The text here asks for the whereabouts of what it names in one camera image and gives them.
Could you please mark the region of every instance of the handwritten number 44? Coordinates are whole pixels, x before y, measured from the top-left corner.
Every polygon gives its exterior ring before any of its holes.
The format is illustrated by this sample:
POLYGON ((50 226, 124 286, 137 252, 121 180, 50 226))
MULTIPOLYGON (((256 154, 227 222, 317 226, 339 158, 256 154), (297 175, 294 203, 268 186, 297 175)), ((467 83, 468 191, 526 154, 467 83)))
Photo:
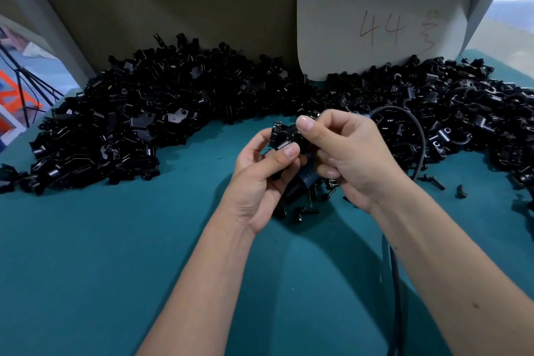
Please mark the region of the handwritten number 44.
MULTIPOLYGON (((370 33, 370 44, 371 46, 374 45, 374 31, 376 29, 379 29, 381 26, 375 26, 375 15, 373 15, 373 19, 371 21, 371 27, 370 29, 368 29, 366 32, 363 32, 364 31, 364 26, 365 26, 365 21, 367 20, 367 10, 365 10, 365 15, 364 15, 364 19, 363 19, 363 22, 362 22, 362 26, 360 27, 360 37, 363 37, 364 35, 367 35, 370 33)), ((393 16, 393 13, 390 13, 389 14, 389 17, 388 17, 388 21, 386 22, 385 24, 385 28, 384 30, 387 32, 387 33, 395 33, 395 45, 397 45, 397 36, 398 36, 398 32, 402 29, 404 29, 406 26, 402 26, 400 27, 400 18, 401 18, 401 15, 398 15, 397 16, 397 28, 395 29, 390 29, 389 28, 389 23, 391 21, 391 17, 393 16)))

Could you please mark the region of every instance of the fingernail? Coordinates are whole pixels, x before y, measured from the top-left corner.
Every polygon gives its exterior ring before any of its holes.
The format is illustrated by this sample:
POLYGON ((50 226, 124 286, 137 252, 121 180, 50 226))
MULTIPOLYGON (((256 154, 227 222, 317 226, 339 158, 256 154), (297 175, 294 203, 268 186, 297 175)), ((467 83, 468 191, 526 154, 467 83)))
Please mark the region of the fingernail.
POLYGON ((299 116, 297 118, 297 128, 302 131, 310 131, 314 121, 308 116, 299 116))
POLYGON ((284 152, 288 157, 295 156, 299 151, 298 144, 296 142, 292 142, 288 146, 284 148, 284 152))
POLYGON ((326 175, 331 179, 337 179, 340 176, 337 170, 329 170, 326 175))

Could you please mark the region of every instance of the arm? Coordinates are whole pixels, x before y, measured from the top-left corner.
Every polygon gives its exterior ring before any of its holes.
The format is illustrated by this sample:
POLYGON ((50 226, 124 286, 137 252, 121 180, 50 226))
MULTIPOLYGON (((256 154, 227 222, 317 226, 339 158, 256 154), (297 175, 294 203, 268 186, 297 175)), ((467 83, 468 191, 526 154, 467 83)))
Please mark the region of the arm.
POLYGON ((300 168, 295 143, 268 158, 260 154, 270 134, 270 129, 261 131, 239 154, 219 207, 137 356, 224 354, 254 237, 300 168), (282 169, 280 180, 268 180, 282 169))
POLYGON ((534 303, 398 167, 368 118, 327 110, 297 127, 377 221, 456 355, 531 354, 534 303))

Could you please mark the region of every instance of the white sign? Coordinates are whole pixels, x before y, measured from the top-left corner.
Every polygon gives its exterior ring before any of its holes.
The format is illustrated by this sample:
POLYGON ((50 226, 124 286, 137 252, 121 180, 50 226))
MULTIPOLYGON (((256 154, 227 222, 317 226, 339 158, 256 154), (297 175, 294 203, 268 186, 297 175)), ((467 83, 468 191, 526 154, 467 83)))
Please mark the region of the white sign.
POLYGON ((402 64, 457 57, 470 0, 297 0, 297 49, 303 73, 362 72, 385 62, 402 64))

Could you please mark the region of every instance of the table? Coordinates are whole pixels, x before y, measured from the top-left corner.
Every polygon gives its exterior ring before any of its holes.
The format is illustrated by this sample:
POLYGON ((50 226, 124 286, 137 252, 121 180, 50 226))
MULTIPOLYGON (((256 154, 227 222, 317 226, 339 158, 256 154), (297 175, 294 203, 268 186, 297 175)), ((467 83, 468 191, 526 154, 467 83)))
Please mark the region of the table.
MULTIPOLYGON (((484 56, 469 50, 464 56, 484 56)), ((496 62, 495 77, 534 87, 496 62)), ((130 355, 157 317, 230 180, 235 157, 277 116, 212 122, 187 145, 158 151, 150 182, 0 196, 0 347, 5 355, 130 355)), ((33 127, 0 162, 33 162, 33 127)), ((534 298, 534 219, 482 153, 430 165, 447 186, 423 188, 534 298), (454 197, 463 184, 465 200, 454 197)), ((271 220, 255 240, 228 355, 382 355, 392 328, 387 246, 374 221, 335 193, 302 224, 271 220)), ((449 351, 402 271, 406 354, 449 351)))

